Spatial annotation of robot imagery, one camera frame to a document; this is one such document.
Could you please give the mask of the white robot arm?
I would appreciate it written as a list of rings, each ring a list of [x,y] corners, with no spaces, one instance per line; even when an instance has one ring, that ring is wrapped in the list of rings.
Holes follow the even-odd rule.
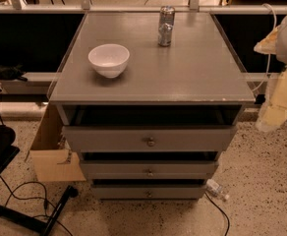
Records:
[[[273,54],[286,65],[286,70],[279,75],[276,83],[267,84],[265,102],[258,114],[257,128],[270,132],[287,121],[287,16],[255,45],[254,52]]]

